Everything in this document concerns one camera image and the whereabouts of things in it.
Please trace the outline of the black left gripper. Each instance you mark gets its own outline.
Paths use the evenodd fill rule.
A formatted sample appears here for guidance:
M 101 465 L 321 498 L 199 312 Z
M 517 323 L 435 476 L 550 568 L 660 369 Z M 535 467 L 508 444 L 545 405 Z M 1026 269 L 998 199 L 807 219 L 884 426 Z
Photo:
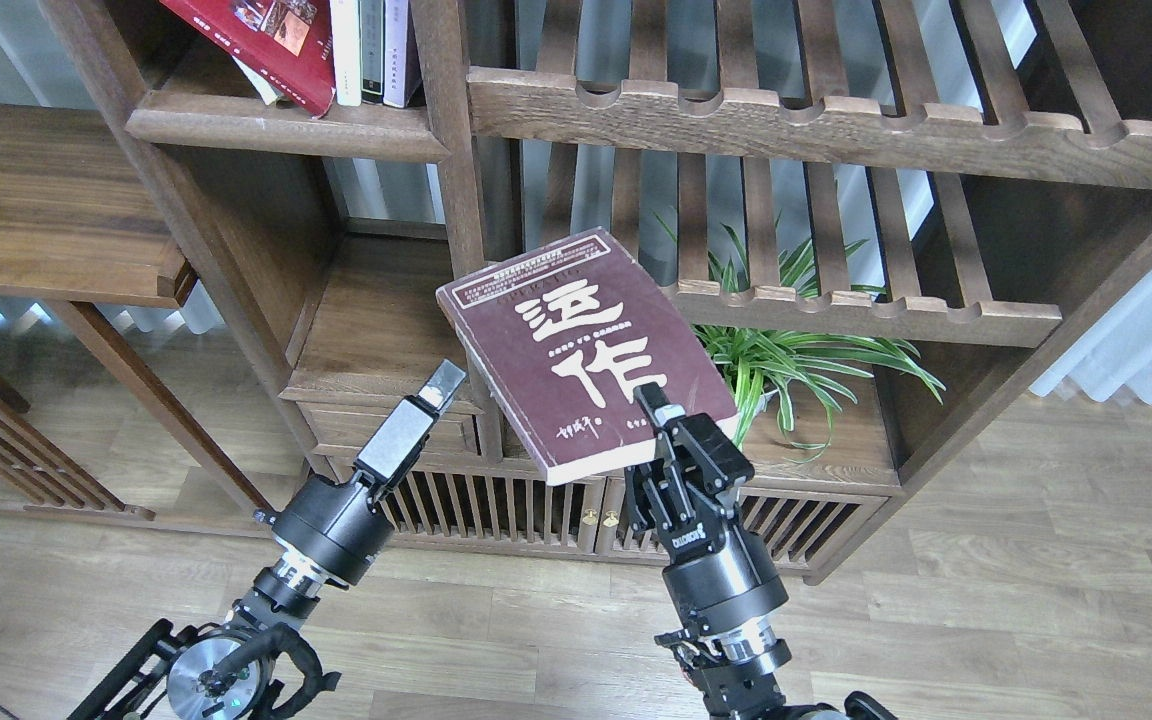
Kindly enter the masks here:
M 255 588 L 351 588 L 361 582 L 394 532 L 380 505 L 397 487 L 429 439 L 435 420 L 467 381 L 467 370 L 444 359 L 407 395 L 353 460 L 351 479 L 333 483 L 314 475 L 271 524 L 283 556 L 265 568 Z

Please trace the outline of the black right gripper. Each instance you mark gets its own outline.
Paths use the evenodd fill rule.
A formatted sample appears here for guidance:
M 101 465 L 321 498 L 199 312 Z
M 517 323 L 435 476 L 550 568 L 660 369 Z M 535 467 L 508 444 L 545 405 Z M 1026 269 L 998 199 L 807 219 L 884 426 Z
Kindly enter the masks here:
M 626 514 L 654 532 L 669 564 L 664 583 L 680 632 L 660 643 L 685 660 L 786 660 L 770 616 L 786 602 L 770 552 L 742 525 L 738 487 L 753 465 L 708 415 L 685 416 L 658 382 L 634 388 L 655 435 L 652 461 L 626 470 Z

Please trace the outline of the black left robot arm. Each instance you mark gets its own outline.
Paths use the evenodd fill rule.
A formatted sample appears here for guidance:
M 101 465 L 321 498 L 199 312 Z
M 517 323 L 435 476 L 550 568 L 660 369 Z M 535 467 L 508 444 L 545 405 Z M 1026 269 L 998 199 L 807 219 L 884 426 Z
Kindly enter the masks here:
M 415 395 L 402 397 L 353 462 L 353 477 L 334 483 L 311 475 L 283 511 L 256 511 L 283 548 L 274 564 L 217 626 L 175 632 L 156 621 L 74 710 L 76 719 L 142 719 L 162 688 L 180 719 L 288 719 L 333 691 L 301 626 L 324 585 L 353 588 L 389 541 L 394 526 L 381 506 L 419 458 L 435 420 L 465 381 L 444 361 Z

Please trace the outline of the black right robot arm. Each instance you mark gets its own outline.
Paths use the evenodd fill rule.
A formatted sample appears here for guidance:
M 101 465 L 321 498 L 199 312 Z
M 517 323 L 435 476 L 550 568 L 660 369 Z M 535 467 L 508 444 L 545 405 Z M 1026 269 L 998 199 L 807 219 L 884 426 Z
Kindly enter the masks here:
M 658 384 L 634 392 L 655 437 L 652 460 L 626 471 L 626 514 L 668 553 L 664 584 L 681 621 L 660 634 L 713 719 L 888 719 L 855 691 L 841 708 L 788 705 L 776 669 L 790 650 L 771 628 L 787 593 L 763 539 L 742 525 L 737 491 L 753 465 L 707 414 L 685 414 Z

